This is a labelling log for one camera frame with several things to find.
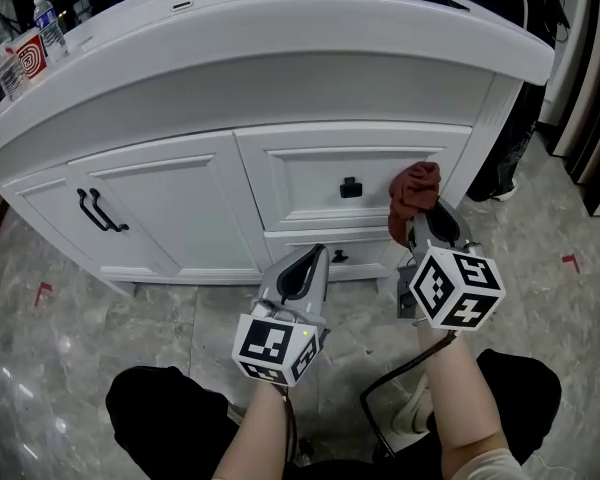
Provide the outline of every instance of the red cloth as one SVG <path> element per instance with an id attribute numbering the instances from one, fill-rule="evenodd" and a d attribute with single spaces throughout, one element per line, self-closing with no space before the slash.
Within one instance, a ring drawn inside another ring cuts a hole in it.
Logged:
<path id="1" fill-rule="evenodd" d="M 431 210 L 440 192 L 440 168 L 435 162 L 418 162 L 407 167 L 391 182 L 389 233 L 407 247 L 407 221 L 422 210 Z"/>

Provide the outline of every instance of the person's arm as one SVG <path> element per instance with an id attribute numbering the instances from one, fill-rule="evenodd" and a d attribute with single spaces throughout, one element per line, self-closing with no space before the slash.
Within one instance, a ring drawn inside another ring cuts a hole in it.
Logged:
<path id="1" fill-rule="evenodd" d="M 446 331 L 418 325 L 423 350 Z M 498 407 L 463 334 L 425 362 L 438 436 L 442 445 L 442 476 L 453 477 L 475 457 L 508 448 Z"/>
<path id="2" fill-rule="evenodd" d="M 258 382 L 247 414 L 213 478 L 280 480 L 285 465 L 287 414 L 282 395 Z"/>

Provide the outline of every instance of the plastic bottle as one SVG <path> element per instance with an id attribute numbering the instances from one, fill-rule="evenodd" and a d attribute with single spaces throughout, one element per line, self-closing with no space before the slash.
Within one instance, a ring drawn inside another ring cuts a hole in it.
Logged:
<path id="1" fill-rule="evenodd" d="M 40 29 L 40 37 L 47 51 L 47 57 L 52 62 L 57 62 L 69 53 L 69 48 L 58 25 L 56 11 L 46 0 L 33 0 L 33 3 L 36 6 L 33 11 L 33 21 Z"/>
<path id="2" fill-rule="evenodd" d="M 11 101 L 20 97 L 29 86 L 24 68 L 11 44 L 11 36 L 0 23 L 0 85 Z"/>

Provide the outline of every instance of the black drawer handle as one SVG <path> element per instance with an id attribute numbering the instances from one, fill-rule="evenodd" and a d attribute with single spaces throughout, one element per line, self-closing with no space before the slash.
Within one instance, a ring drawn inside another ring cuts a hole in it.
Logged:
<path id="1" fill-rule="evenodd" d="M 351 197 L 360 197 L 362 195 L 362 183 L 357 183 L 355 178 L 345 178 L 344 183 L 340 185 L 340 197 L 349 199 Z"/>
<path id="2" fill-rule="evenodd" d="M 107 223 L 108 229 L 113 229 L 116 233 L 120 233 L 120 231 L 127 231 L 129 226 L 126 224 L 120 224 L 120 226 L 116 226 L 113 221 L 109 218 L 109 216 L 102 211 L 102 209 L 98 206 L 98 198 L 100 197 L 100 192 L 98 192 L 95 188 L 89 190 L 91 197 L 93 198 L 93 209 L 96 211 L 98 215 Z"/>
<path id="3" fill-rule="evenodd" d="M 89 217 L 91 222 L 93 222 L 98 229 L 101 231 L 107 231 L 109 226 L 103 226 L 102 223 L 95 218 L 95 216 L 89 211 L 89 209 L 84 205 L 84 200 L 87 198 L 87 193 L 81 188 L 78 189 L 78 195 L 80 196 L 80 209 L 84 212 L 84 214 Z"/>
<path id="4" fill-rule="evenodd" d="M 349 256 L 345 256 L 342 254 L 344 251 L 342 249 L 338 249 L 336 251 L 336 255 L 331 260 L 331 263 L 344 263 L 349 259 Z"/>

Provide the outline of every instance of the gray tile floor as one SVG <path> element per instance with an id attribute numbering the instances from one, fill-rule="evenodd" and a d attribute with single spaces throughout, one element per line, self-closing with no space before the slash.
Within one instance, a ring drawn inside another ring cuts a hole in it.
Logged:
<path id="1" fill-rule="evenodd" d="M 563 398 L 536 479 L 600 479 L 600 219 L 590 219 L 558 159 L 534 139 L 507 203 L 462 212 L 498 262 L 508 297 L 471 336 L 533 356 L 560 376 Z M 575 254 L 580 267 L 562 257 Z M 38 306 L 41 282 L 52 285 Z M 0 232 L 0 479 L 126 480 L 143 473 L 113 440 L 104 396 L 136 364 L 175 365 L 244 406 L 253 388 L 230 359 L 253 287 L 142 286 L 124 300 L 80 271 L 13 212 Z M 416 352 L 375 283 L 332 285 L 325 351 L 294 392 L 301 432 L 320 457 L 368 458 L 374 440 L 358 406 L 370 381 Z M 418 372 L 374 395 L 387 418 Z"/>

